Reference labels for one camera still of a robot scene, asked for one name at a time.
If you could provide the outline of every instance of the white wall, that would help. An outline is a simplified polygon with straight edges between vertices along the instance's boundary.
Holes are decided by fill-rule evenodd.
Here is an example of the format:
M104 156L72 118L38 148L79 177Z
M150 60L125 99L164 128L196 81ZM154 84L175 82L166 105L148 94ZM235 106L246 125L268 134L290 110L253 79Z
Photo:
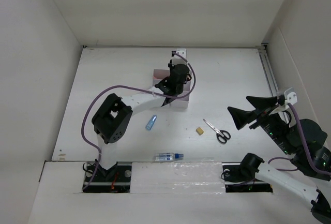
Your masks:
M300 117L318 121L329 135L330 16L330 0L292 0L268 46L278 86L294 86Z
M0 0L0 222L27 223L81 47L53 0Z
M261 44L283 0L55 0L89 46Z

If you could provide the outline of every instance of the blue marker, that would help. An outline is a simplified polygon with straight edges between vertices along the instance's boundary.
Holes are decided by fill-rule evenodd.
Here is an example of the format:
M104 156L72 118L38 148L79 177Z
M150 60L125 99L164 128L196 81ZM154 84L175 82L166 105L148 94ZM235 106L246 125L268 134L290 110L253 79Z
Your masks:
M154 125L154 122L156 121L156 115L153 115L152 118L149 120L149 122L146 125L146 130L150 131Z

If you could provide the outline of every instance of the bottle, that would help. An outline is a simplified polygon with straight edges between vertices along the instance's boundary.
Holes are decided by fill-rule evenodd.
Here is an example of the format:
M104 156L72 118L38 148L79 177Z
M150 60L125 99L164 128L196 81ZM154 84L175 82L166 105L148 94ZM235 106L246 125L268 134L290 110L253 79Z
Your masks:
M155 155L155 161L158 162L171 162L182 158L184 158L184 154L180 153L158 153Z

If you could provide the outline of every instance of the small yellow object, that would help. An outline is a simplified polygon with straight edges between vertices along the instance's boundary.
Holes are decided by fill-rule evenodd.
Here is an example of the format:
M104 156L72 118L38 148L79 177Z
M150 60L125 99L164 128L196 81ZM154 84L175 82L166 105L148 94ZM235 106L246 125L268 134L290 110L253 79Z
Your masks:
M203 134L203 130L202 130L201 127L198 127L198 128L196 129L196 132L197 132L199 135Z

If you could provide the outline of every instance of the purple cable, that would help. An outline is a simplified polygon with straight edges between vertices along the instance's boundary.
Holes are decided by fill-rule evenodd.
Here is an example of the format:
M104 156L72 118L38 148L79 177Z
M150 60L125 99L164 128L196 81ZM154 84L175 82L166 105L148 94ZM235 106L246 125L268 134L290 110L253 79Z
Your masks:
M268 163L271 163L272 161L274 161L274 160L276 160L276 159L284 159L284 160L288 160L288 161L291 160L290 158L275 157L275 158L270 159L270 160L268 161ZM298 168L296 168L296 169L292 169L292 170L288 170L288 169L276 169L276 170L278 170L278 171L297 171Z
M180 57L182 60L184 60L185 62L187 62L187 59L185 59L184 57L182 57L181 55L177 54L177 53L174 53L174 55ZM189 94L192 93L192 91L194 90L195 88L195 84L196 84L196 79L195 79L195 72L192 68L192 66L190 65L190 63L187 64L188 67L191 69L192 71L192 74L193 74L193 78L194 78L194 82L193 82L193 86L192 86L192 89L185 95L183 96L167 96L167 95L163 95L163 94L160 94L160 93L156 93L156 92L152 92L152 91L148 91L146 89L141 89L141 88L135 88L135 87L129 87L129 86L124 86L124 85L115 85L115 86L111 86L109 88L106 88L105 90L103 90L102 92L100 92L99 95L96 96L96 98L94 98L94 100L91 102L91 104L89 105L88 109L86 110L86 113L85 113L85 116L84 116L84 119L83 119L83 122L82 122L82 127L81 127L81 135L82 135L82 138L83 140L93 146L95 149L98 150L99 152L99 155L98 155L98 160L97 160L97 164L96 164L96 167L93 171L93 174L91 176L91 179L88 181L88 183L83 187L83 190L86 189L90 184L91 182L93 181L94 177L95 177L95 174L97 173L97 170L98 170L98 167L99 167L99 164L100 164L100 160L101 160L101 149L100 147L98 147L96 144L92 143L91 141L89 141L86 136L85 136L85 132L84 132L84 129L85 129L85 124L86 124L86 121L87 121L87 117L93 107L93 105L96 103L96 101L106 92L112 90L112 89L115 89L115 88L126 88L126 89L131 89L133 91L139 91L139 92L143 92L143 93L148 93L148 94L154 94L154 95L157 95L157 96L166 96L167 98L171 98L171 99L182 99L182 98L185 98L187 97Z
M289 103L289 107L292 110L292 113L294 115L295 122L296 122L296 125L297 125L297 129L299 131L300 139L301 139L301 142L302 142L302 146L304 147L304 150L305 150L305 153L306 153L306 156L307 156L310 167L317 173L331 176L330 172L319 170L314 165L314 163L311 159L311 155L310 155L309 148L308 148L308 145L307 145L307 141L306 141L306 138L305 138L305 135L304 135L304 131L303 131L301 123L300 123L300 118L299 118L297 112L295 111L295 108L293 107L293 105Z

